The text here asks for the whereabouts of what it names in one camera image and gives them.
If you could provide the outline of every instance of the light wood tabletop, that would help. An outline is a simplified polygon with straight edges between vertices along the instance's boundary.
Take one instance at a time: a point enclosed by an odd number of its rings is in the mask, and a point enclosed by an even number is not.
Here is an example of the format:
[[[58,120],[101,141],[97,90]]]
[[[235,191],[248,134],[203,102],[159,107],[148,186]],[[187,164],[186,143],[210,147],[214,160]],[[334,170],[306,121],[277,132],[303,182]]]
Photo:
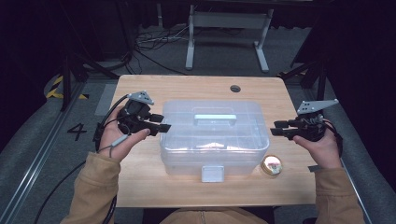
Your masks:
[[[232,92],[237,85],[240,92]],[[309,153],[282,136],[272,136],[275,120],[296,112],[277,77],[129,76],[120,77],[112,104],[123,95],[147,91],[150,113],[161,114],[170,100],[254,101],[262,106],[270,146],[266,155],[282,160],[280,175],[258,165],[250,175],[226,175],[222,183],[202,183],[196,175],[169,175],[161,160],[160,134],[149,136],[121,163],[118,207],[256,206],[315,203],[315,165]]]

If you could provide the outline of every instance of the person's left hand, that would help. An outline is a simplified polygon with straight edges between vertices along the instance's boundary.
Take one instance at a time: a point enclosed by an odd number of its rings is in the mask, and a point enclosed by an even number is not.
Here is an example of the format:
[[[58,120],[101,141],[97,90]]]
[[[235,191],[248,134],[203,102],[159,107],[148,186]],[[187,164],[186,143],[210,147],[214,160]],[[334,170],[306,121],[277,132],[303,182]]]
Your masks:
[[[99,146],[99,154],[110,157],[110,146],[111,144],[123,136],[123,133],[119,129],[118,122],[116,120],[122,106],[114,109],[114,111],[108,117],[106,123],[107,126],[102,134],[102,139]],[[131,151],[132,147],[140,141],[146,139],[149,135],[149,129],[141,130],[137,133],[129,135],[123,142],[116,145],[111,149],[111,158],[117,160],[123,160]]]

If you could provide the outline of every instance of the black pants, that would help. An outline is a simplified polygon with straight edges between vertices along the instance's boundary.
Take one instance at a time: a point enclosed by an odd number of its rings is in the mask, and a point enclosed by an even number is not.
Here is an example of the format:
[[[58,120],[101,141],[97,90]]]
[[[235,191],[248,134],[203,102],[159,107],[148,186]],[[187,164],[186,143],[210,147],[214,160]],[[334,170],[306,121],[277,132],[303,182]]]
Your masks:
[[[242,209],[254,214],[268,224],[275,223],[274,209],[271,206],[265,207],[241,207]],[[175,212],[178,208],[145,208],[143,213],[142,224],[158,224],[166,217]]]

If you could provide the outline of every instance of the yellow and black striped tape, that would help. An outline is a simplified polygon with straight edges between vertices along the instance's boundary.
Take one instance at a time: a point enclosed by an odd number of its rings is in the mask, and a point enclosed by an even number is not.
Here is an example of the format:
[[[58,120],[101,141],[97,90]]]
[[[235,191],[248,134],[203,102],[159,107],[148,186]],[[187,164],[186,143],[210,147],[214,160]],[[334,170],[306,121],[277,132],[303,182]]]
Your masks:
[[[53,82],[49,93],[47,93],[47,98],[59,98],[59,99],[63,99],[64,95],[62,93],[57,93],[56,90],[58,89],[59,85],[61,84],[61,82],[64,80],[64,76],[59,75],[55,81]],[[81,94],[78,99],[81,100],[88,100],[90,98],[89,94]]]

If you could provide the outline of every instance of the brown sleeve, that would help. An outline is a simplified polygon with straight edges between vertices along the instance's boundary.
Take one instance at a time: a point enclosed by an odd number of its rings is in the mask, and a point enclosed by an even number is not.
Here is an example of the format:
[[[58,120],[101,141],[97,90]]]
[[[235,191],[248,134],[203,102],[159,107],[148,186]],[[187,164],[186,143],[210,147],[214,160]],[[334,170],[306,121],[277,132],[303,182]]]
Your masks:
[[[315,172],[317,183],[316,223],[364,223],[358,197],[343,168]]]
[[[102,223],[119,190],[119,173],[120,161],[90,152],[76,179],[69,215],[62,223]]]

